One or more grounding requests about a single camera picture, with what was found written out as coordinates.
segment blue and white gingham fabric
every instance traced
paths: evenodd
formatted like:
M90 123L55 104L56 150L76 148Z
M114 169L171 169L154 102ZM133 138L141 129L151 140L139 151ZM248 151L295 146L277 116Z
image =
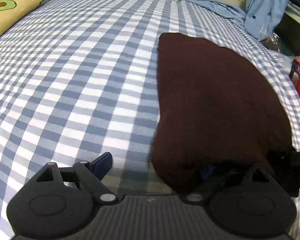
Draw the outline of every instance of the blue and white gingham fabric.
M111 190L171 192L149 161L163 32L204 37L250 60L278 94L300 151L293 84L276 58L231 22L185 0L52 0L0 38L0 240L13 236L7 203L50 161L70 166L110 151L114 165L103 183ZM299 240L300 197L296 205L290 234Z

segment bed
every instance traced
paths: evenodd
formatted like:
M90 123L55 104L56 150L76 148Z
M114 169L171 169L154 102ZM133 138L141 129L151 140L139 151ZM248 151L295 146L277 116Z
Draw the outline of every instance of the bed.
M113 192L171 193L149 158L164 32L203 37L250 60L277 93L300 151L292 82L274 55L231 22L185 0L53 0L0 38L0 240L13 236L7 203L50 161L71 166L109 151L114 163L103 183ZM300 194L295 203L290 235L300 240Z

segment brown cloth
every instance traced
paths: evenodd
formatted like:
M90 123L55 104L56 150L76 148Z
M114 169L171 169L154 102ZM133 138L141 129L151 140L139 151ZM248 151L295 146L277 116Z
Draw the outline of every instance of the brown cloth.
M172 189L201 183L203 163L257 163L276 176L267 154L291 151L290 123L247 59L203 38L163 33L157 82L160 121L151 161Z

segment black mechanical device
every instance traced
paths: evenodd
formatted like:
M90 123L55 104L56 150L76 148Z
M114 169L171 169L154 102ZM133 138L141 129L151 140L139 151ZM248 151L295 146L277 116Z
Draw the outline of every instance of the black mechanical device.
M122 197L101 183L111 167L110 153L70 168L47 163L8 204L13 240L291 240L295 204L263 167L187 195Z

